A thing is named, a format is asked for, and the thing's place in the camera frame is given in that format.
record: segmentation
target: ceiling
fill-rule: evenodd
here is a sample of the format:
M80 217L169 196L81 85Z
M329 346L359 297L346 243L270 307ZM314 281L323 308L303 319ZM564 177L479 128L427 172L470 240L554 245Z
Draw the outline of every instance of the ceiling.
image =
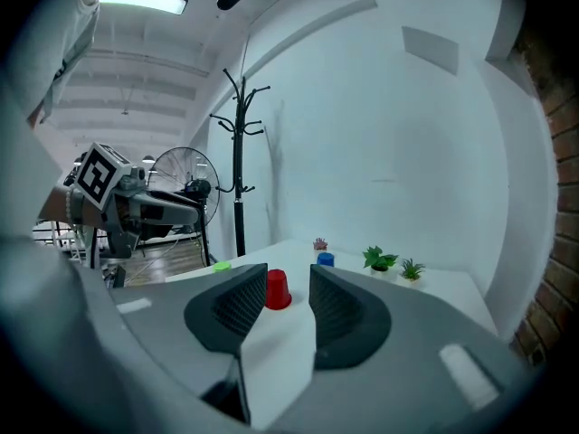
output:
M79 154L106 142L134 162L178 146L187 111L224 46L278 0L189 0L180 16L102 5L94 45L65 89L51 122Z

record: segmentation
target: white table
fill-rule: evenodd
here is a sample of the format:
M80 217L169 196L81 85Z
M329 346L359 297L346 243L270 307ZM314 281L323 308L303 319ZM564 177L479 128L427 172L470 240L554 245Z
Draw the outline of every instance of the white table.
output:
M331 250L338 269L369 275L364 257ZM288 277L292 304L282 311L264 308L242 345L242 367L252 426L267 429L309 385L316 352L316 323L308 304L309 266L313 246L302 241L284 241L231 260L232 267L267 263ZM392 269L390 280L399 286L410 283ZM202 277L213 268L168 277L166 282ZM459 309L479 325L497 334L487 307L467 273L427 269L417 288Z

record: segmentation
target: green object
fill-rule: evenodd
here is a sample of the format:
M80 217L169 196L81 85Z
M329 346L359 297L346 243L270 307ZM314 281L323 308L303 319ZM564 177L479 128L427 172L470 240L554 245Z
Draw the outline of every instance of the green object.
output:
M231 270L232 269L232 264L230 264L229 262L217 262L214 265L214 271L226 271L226 270Z
M423 264L415 264L412 259L405 259L402 261L402 276L410 281L416 281L420 278L421 273L425 267Z
M368 250L364 252L364 257L364 268L371 267L378 271L387 271L390 267L394 266L396 259L398 259L398 256L395 256L394 254L383 256L382 250L377 246L375 248L368 248Z

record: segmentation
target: potted plant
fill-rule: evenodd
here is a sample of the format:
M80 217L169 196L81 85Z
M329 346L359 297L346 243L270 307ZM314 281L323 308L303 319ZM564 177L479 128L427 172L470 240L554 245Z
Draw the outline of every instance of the potted plant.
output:
M423 264L415 264L412 259L404 259L402 261L402 276L410 281L412 286L416 286L420 276L424 272L424 265Z
M314 262L318 262L318 256L322 252L327 252L327 243L323 238L316 238L314 241Z
M370 274L374 277L386 278L388 270L394 266L398 256L394 254L382 255L382 250L377 246L368 248L364 252L364 268L370 267Z

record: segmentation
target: electric fan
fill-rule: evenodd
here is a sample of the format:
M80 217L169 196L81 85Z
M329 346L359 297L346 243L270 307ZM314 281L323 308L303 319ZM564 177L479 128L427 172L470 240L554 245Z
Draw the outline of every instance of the electric fan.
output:
M149 170L147 185L151 190L175 193L200 203L205 225L217 212L219 178L209 159L196 149L178 147L165 152ZM198 222L194 227L176 229L176 234L199 231Z

